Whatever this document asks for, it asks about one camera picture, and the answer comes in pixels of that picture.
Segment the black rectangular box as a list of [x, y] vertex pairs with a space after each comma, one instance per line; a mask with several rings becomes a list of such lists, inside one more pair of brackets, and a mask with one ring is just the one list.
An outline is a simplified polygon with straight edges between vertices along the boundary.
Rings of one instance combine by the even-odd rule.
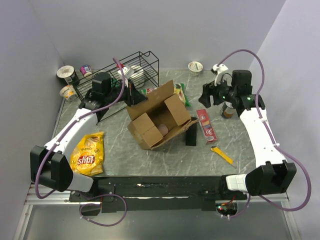
[[185, 145], [195, 147], [197, 145], [197, 123], [192, 124], [185, 132]]

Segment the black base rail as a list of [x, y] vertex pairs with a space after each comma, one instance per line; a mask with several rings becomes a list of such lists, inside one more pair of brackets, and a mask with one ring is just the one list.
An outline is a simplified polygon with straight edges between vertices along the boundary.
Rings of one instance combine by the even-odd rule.
[[215, 211], [216, 202], [246, 200], [247, 196], [228, 190], [225, 176], [109, 176], [94, 178], [86, 193], [72, 193], [69, 201], [101, 204], [103, 213], [121, 210]]

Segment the yellow utility knife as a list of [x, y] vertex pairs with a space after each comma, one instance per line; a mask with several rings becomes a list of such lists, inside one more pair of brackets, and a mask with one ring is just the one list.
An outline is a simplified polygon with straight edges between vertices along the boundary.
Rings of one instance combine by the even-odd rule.
[[233, 166], [234, 168], [236, 167], [234, 165], [234, 161], [232, 158], [230, 158], [227, 154], [225, 154], [220, 148], [218, 148], [217, 146], [212, 146], [211, 151], [218, 154], [220, 157], [222, 157], [228, 164], [230, 164], [231, 166]]

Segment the white tape roll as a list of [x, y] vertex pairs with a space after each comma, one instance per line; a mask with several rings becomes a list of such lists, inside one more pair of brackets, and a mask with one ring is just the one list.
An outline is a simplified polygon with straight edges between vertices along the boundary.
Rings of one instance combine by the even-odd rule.
[[130, 80], [136, 88], [142, 88], [146, 81], [144, 69], [140, 65], [131, 65], [131, 67], [134, 69], [134, 74], [130, 77]]

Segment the green Chuba cassava chips bag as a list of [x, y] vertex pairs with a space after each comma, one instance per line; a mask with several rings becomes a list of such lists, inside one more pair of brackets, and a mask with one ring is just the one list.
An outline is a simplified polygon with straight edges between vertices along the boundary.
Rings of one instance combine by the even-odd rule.
[[[141, 89], [140, 92], [144, 95], [147, 95], [156, 89], [157, 87], [144, 88], [144, 89]], [[185, 85], [183, 83], [177, 83], [174, 85], [174, 93], [179, 96], [179, 99], [184, 103], [186, 107], [191, 106], [187, 96], [185, 95]]]

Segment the green round lid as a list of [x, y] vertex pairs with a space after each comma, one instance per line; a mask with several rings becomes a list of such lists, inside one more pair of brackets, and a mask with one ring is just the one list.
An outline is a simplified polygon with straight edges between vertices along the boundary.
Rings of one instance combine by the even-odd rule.
[[112, 77], [110, 80], [110, 84], [112, 88], [118, 88], [122, 83], [120, 80]]

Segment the purple yogurt cup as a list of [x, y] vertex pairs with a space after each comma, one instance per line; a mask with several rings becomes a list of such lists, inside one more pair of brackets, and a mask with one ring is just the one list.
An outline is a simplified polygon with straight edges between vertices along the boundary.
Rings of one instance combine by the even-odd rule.
[[93, 72], [92, 72], [92, 69], [91, 69], [91, 66], [88, 65], [88, 64], [85, 64], [85, 65], [82, 65], [80, 68], [79, 68], [81, 74], [83, 75], [83, 77], [85, 79], [92, 79], [93, 77]]

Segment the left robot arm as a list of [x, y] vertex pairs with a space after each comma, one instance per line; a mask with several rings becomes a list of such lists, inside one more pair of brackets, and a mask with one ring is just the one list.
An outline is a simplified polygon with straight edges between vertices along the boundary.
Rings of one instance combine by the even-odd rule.
[[99, 72], [91, 80], [91, 89], [81, 101], [77, 111], [66, 126], [44, 146], [34, 146], [30, 151], [30, 178], [35, 186], [43, 185], [54, 191], [79, 191], [87, 201], [94, 201], [99, 188], [94, 179], [75, 173], [70, 166], [70, 156], [80, 140], [89, 133], [117, 102], [127, 106], [137, 105], [147, 97], [125, 77], [112, 81], [107, 72]]

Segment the yellow Lays chips bag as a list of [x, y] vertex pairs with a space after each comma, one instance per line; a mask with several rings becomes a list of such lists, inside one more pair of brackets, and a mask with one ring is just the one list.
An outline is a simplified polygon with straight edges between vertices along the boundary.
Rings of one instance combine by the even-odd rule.
[[70, 167], [74, 173], [94, 176], [103, 172], [104, 132], [86, 134], [70, 155]]

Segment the white yogurt cup back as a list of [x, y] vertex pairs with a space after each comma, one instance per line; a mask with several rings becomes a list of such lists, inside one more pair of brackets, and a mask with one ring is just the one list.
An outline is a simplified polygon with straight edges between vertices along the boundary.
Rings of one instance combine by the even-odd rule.
[[188, 64], [188, 70], [194, 76], [198, 76], [203, 70], [203, 65], [198, 61], [191, 61]]

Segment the brown tin can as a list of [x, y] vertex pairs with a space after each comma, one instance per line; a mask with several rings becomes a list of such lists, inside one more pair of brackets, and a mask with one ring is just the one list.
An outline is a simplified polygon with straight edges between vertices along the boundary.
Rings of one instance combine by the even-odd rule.
[[225, 101], [220, 109], [220, 116], [225, 119], [230, 119], [236, 112], [230, 102]]

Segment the black yogurt cup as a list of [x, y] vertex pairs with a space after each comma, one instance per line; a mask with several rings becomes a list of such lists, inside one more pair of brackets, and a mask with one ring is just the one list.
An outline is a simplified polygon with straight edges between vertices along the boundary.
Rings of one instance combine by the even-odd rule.
[[75, 68], [73, 66], [64, 65], [60, 67], [57, 70], [56, 75], [59, 78], [64, 79], [68, 85], [78, 86], [80, 83], [78, 75], [75, 72]]

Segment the brown cardboard express box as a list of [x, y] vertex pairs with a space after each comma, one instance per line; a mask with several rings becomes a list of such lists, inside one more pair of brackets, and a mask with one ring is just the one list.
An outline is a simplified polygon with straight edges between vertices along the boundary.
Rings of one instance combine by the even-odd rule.
[[[185, 104], [174, 92], [172, 80], [146, 95], [147, 100], [126, 110], [131, 119], [127, 128], [139, 147], [143, 150], [158, 148], [170, 139], [180, 135], [197, 123], [192, 120]], [[162, 136], [157, 126], [165, 124], [168, 134]]]

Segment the red toothpaste box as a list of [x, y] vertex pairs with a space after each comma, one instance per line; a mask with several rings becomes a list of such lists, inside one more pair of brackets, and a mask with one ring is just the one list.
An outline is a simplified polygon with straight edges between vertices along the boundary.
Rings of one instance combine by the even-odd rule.
[[198, 109], [196, 110], [197, 117], [199, 119], [199, 124], [201, 125], [202, 132], [206, 139], [207, 144], [211, 144], [217, 141], [217, 135], [215, 130], [211, 124], [209, 115], [206, 109]]

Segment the orange white yogurt cup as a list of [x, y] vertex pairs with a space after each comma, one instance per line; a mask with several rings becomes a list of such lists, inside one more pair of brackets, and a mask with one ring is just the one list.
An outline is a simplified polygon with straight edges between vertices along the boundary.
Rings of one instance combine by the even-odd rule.
[[64, 86], [60, 90], [59, 95], [61, 97], [63, 97], [68, 102], [72, 102], [78, 97], [78, 95], [77, 95], [77, 93], [75, 91], [75, 88], [72, 85]]

